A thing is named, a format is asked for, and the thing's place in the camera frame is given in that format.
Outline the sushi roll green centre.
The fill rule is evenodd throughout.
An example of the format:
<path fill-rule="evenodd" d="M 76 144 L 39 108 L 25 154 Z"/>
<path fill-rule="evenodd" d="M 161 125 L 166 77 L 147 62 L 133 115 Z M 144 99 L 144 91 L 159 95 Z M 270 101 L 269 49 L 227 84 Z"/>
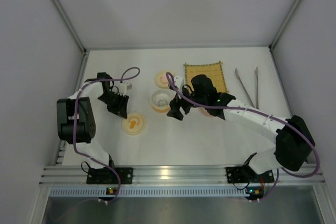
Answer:
<path fill-rule="evenodd" d="M 168 102 L 167 102 L 167 100 L 159 100 L 159 101 L 158 101 L 158 106 L 159 106 L 159 107 L 168 106 Z"/>

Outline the cream lid orange handle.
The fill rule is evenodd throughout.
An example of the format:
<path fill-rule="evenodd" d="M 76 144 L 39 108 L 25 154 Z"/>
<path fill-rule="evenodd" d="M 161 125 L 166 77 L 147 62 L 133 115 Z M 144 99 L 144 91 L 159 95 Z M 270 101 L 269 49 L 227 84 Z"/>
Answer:
<path fill-rule="evenodd" d="M 121 126 L 125 133 L 129 135 L 139 135 L 146 127 L 146 120 L 143 114 L 132 112 L 122 121 Z"/>

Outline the metal tongs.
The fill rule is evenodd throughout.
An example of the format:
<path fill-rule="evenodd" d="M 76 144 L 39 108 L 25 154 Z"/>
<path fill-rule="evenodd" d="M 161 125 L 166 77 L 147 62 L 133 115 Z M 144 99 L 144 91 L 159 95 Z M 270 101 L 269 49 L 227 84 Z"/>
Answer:
<path fill-rule="evenodd" d="M 254 70 L 254 100 L 252 99 L 252 96 L 251 96 L 251 89 L 252 88 L 247 88 L 247 86 L 245 85 L 245 82 L 242 80 L 242 78 L 240 77 L 240 74 L 239 74 L 239 71 L 237 68 L 235 68 L 234 70 L 234 74 L 235 74 L 235 77 L 238 81 L 238 83 L 240 84 L 245 96 L 246 96 L 246 99 L 248 101 L 248 103 L 253 107 L 253 108 L 256 108 L 256 109 L 259 109 L 259 68 L 256 67 L 255 70 Z"/>

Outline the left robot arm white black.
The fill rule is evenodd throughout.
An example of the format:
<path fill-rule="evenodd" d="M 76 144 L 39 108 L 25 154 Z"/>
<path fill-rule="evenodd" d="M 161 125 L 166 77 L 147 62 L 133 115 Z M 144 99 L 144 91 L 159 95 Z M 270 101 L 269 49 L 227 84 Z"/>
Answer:
<path fill-rule="evenodd" d="M 68 98 L 57 101 L 57 131 L 61 140 L 72 145 L 75 153 L 83 156 L 81 169 L 87 174 L 87 184 L 126 184 L 133 178 L 132 168 L 117 168 L 110 154 L 96 138 L 96 122 L 91 103 L 100 101 L 107 111 L 127 119 L 129 96 L 132 85 L 121 81 L 115 83 L 105 72 L 88 79 Z"/>

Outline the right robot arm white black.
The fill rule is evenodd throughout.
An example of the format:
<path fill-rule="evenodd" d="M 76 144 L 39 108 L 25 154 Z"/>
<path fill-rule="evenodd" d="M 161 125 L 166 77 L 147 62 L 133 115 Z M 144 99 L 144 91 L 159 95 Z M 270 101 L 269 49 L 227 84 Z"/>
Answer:
<path fill-rule="evenodd" d="M 316 144 L 303 118 L 293 115 L 280 118 L 246 105 L 235 96 L 218 92 L 212 81 L 204 74 L 192 78 L 192 91 L 184 79 L 166 72 L 169 88 L 176 92 L 170 102 L 167 115 L 183 120 L 191 108 L 204 108 L 209 115 L 238 123 L 261 134 L 272 144 L 272 148 L 252 153 L 240 167 L 250 181 L 269 170 L 282 169 L 293 177 L 311 153 L 316 154 Z"/>

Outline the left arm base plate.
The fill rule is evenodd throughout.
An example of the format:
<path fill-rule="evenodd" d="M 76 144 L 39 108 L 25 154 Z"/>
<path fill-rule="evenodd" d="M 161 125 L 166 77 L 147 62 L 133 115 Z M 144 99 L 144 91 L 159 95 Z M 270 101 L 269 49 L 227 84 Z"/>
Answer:
<path fill-rule="evenodd" d="M 116 167 L 122 185 L 131 185 L 133 180 L 132 167 Z M 91 185 L 117 184 L 118 179 L 114 172 L 104 167 L 101 169 L 89 168 L 86 183 Z"/>

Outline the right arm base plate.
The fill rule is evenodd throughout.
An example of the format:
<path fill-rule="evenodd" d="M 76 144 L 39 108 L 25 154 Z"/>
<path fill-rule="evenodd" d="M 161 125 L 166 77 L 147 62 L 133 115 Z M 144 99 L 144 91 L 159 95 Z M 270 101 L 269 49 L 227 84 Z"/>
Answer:
<path fill-rule="evenodd" d="M 273 183 L 275 181 L 274 174 L 271 170 L 259 175 L 248 166 L 231 166 L 226 167 L 225 171 L 227 175 L 227 182 L 229 184 L 261 184 L 262 182 L 266 184 Z"/>

